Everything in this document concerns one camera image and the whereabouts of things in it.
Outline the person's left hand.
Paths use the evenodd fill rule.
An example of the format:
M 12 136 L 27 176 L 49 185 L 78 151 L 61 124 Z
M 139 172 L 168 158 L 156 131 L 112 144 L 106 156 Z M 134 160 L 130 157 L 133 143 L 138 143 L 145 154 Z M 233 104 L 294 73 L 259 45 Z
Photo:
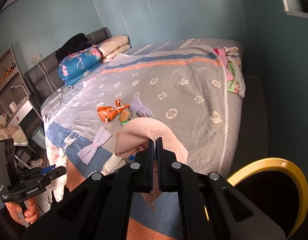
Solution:
M 27 209 L 25 211 L 22 210 L 22 207 L 15 202 L 6 202 L 5 206 L 9 211 L 10 216 L 17 223 L 24 225 L 24 222 L 34 223 L 40 217 L 40 212 L 38 210 L 37 202 L 35 198 L 31 198 L 26 201 Z

